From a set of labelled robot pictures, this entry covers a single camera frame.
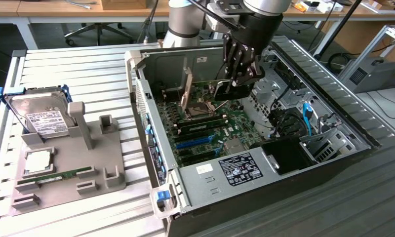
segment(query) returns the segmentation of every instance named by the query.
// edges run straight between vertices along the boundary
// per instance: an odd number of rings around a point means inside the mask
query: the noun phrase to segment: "hard drive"
[[[68,128],[76,126],[68,115],[72,102],[67,85],[46,88],[12,87],[3,92],[0,100],[13,111],[27,133],[38,132],[43,138],[68,135]]]

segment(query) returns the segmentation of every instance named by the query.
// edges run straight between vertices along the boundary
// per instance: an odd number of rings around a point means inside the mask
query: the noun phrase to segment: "warning label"
[[[60,110],[28,114],[27,117],[40,135],[67,131],[67,125]]]
[[[219,161],[219,164],[231,186],[263,177],[250,153],[223,159]]]

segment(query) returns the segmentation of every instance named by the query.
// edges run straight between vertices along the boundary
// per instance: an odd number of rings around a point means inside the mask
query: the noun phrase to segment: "green circuit board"
[[[243,111],[241,100],[227,101],[226,104],[214,112],[214,108],[220,106],[224,101],[214,100],[212,93],[210,92],[210,89],[207,89],[211,83],[214,82],[194,83],[188,105],[199,104],[202,106],[204,104],[207,105],[206,108],[208,109],[196,109],[194,116],[191,116],[190,111],[183,111],[179,101],[159,101],[156,104],[160,118],[164,124],[170,145],[180,167],[203,162],[216,157],[230,155],[231,150],[227,149],[226,145],[231,143],[230,140],[233,139],[235,139],[235,142],[238,142],[238,140],[241,141],[243,149],[246,150],[255,142],[263,141],[263,138],[259,136],[258,131],[251,125],[251,120],[249,119]],[[183,149],[176,148],[179,144],[188,142],[188,140],[182,142],[175,141],[175,138],[179,137],[179,131],[175,127],[175,124],[223,115],[226,115],[224,124],[220,127],[204,130],[204,132],[210,136],[212,136],[212,141],[210,143],[204,143],[202,145],[191,146]],[[208,154],[212,151],[215,151],[215,154],[199,157],[200,154]]]

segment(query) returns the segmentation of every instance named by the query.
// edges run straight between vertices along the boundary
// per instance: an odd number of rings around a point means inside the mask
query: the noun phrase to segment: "motherboard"
[[[180,167],[242,152],[263,141],[241,100],[215,101],[216,81],[191,86],[187,105],[180,94],[162,90],[158,110]]]

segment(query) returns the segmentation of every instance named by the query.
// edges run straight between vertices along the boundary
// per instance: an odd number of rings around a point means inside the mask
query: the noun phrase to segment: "power supply label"
[[[67,131],[67,125],[60,110],[28,114],[27,117],[40,135]]]
[[[250,153],[223,159],[219,161],[219,164],[231,186],[263,177]]]

